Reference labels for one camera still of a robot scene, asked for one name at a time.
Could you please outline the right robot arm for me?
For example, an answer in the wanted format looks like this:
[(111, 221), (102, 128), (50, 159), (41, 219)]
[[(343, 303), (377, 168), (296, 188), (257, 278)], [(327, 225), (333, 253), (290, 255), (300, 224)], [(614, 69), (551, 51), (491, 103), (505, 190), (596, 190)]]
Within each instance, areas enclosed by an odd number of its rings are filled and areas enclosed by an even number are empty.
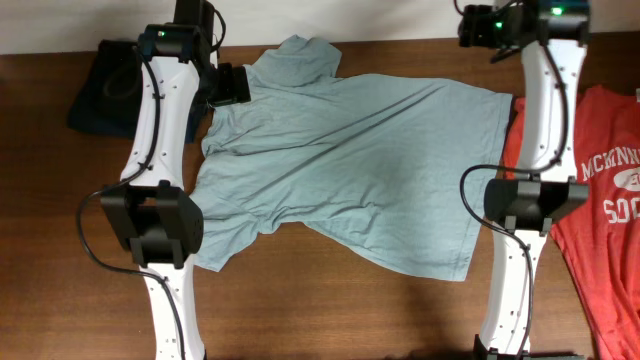
[(478, 222), (493, 233), (489, 304), (475, 359), (530, 359), (534, 280), (554, 224), (586, 203), (577, 180), (574, 121), (590, 39), (587, 0), (497, 1), (459, 11), (459, 44), (495, 50), (492, 62), (521, 57), (526, 85), (517, 163), (497, 166)]

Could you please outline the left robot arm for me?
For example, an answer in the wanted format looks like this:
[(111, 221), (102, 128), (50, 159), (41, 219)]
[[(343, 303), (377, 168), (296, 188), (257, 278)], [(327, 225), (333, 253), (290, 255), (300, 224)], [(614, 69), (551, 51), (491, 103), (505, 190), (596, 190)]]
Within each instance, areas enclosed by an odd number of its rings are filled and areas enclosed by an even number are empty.
[(204, 233), (201, 209), (184, 190), (189, 116), (250, 101), (243, 67), (218, 61), (226, 24), (208, 1), (177, 2), (171, 22), (150, 24), (134, 53), (141, 104), (133, 147), (120, 180), (97, 191), (131, 274), (149, 294), (158, 359), (205, 360), (196, 316), (194, 261)]

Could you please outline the light grey-green t-shirt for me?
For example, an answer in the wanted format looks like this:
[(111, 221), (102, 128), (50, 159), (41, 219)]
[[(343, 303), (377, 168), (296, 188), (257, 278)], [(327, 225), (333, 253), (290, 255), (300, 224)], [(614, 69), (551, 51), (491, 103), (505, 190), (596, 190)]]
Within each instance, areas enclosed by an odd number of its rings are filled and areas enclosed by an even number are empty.
[(387, 269), (463, 281), (512, 98), (449, 79), (337, 76), (340, 51), (292, 36), (216, 109), (192, 199), (197, 264), (218, 271), (300, 222)]

